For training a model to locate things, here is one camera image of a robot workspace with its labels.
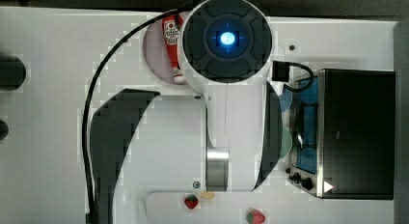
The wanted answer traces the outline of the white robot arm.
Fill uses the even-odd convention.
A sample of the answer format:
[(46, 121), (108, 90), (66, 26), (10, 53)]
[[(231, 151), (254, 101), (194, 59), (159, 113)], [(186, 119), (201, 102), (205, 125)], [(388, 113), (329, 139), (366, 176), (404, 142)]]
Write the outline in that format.
[(93, 115), (90, 224), (148, 224), (155, 192), (253, 191), (279, 160), (273, 32), (245, 0), (206, 0), (183, 20), (185, 83), (125, 88)]

